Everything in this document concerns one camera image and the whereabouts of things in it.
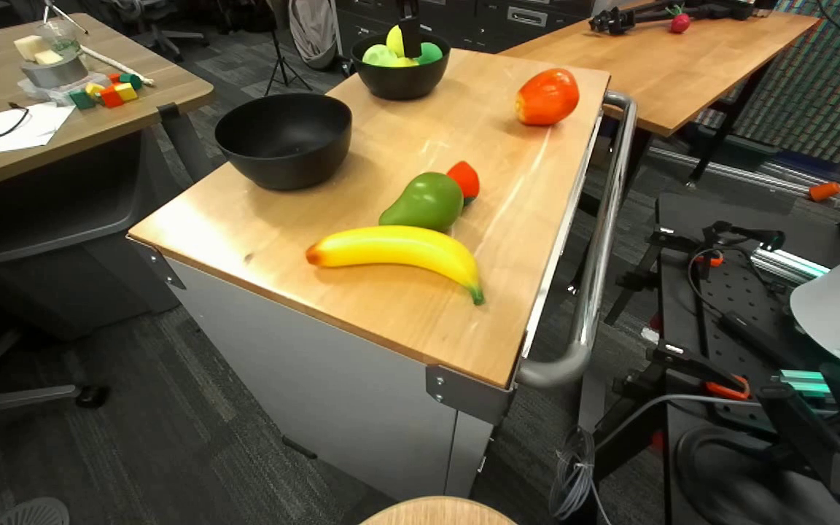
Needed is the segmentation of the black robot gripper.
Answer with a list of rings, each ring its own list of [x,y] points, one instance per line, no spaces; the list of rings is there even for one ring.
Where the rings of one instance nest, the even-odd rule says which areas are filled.
[[[400,28],[401,28],[401,51],[404,57],[419,57],[419,0],[392,0],[400,12]]]

